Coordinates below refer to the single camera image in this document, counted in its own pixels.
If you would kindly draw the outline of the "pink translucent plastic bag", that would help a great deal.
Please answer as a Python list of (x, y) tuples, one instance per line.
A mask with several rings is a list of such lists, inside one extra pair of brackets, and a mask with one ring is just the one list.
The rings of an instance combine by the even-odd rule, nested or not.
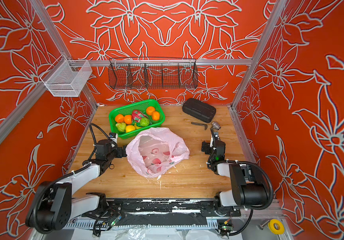
[(169, 128), (140, 132), (126, 147), (129, 164), (142, 177), (157, 178), (190, 157), (183, 138)]

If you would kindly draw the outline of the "yellow lemon fruit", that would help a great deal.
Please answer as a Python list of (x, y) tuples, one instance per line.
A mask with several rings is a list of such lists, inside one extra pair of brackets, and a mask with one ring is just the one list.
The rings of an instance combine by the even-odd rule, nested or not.
[(125, 128), (126, 133), (130, 133), (135, 130), (136, 130), (136, 127), (134, 125), (126, 125), (126, 128)]

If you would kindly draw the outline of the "orange fruit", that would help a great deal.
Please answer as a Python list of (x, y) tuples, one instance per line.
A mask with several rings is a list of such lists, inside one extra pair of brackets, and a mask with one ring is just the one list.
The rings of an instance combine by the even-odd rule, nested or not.
[(146, 108), (146, 114), (151, 116), (156, 109), (152, 106)]
[(125, 116), (124, 116), (124, 122), (125, 122), (127, 125), (131, 125), (131, 124), (133, 123), (132, 115), (125, 115)]
[(151, 114), (151, 117), (153, 121), (159, 121), (161, 118), (161, 115), (158, 111), (153, 111)]

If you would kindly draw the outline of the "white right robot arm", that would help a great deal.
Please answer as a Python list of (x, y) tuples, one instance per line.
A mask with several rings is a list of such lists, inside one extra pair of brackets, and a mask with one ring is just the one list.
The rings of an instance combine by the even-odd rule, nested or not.
[(210, 142), (202, 142), (202, 152), (209, 156), (207, 168), (231, 181), (230, 190), (216, 193), (216, 209), (264, 210), (272, 204), (274, 191), (267, 173), (256, 163), (227, 159), (226, 144), (217, 132), (211, 131)]

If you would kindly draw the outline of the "red green dragon fruit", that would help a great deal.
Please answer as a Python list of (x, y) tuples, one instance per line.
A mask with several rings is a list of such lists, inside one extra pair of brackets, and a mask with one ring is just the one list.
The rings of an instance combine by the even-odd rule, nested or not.
[(138, 125), (138, 123), (139, 123), (141, 118), (148, 118), (148, 117), (144, 113), (139, 111), (139, 110), (133, 110), (132, 118), (133, 118), (133, 121), (135, 121), (137, 123), (137, 125)]

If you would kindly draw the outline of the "green pepper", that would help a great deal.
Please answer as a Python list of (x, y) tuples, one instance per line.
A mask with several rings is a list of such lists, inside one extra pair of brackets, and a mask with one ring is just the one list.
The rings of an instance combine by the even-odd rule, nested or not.
[(148, 119), (148, 118), (141, 118), (139, 123), (138, 123), (138, 126), (139, 127), (147, 127), (151, 124), (151, 121)]

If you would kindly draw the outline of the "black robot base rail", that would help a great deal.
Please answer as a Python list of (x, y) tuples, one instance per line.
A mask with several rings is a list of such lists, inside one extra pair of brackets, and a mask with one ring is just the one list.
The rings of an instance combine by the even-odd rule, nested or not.
[(218, 222), (240, 217), (240, 210), (221, 207), (214, 199), (107, 199), (106, 204), (81, 215), (91, 220), (110, 223), (120, 215), (115, 227), (209, 227)]

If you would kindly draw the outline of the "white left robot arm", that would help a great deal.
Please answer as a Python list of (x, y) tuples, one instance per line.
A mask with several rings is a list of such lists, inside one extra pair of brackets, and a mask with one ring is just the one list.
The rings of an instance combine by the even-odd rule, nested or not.
[(26, 216), (27, 227), (49, 234), (63, 229), (69, 220), (84, 215), (95, 220), (93, 232), (98, 236), (98, 223), (108, 224), (121, 215), (120, 207), (109, 205), (105, 194), (90, 192), (82, 199), (73, 198), (81, 187), (113, 169), (114, 159), (126, 156), (125, 148), (118, 146), (118, 134), (104, 133), (104, 136), (100, 141), (93, 137), (93, 152), (82, 168), (39, 185)]

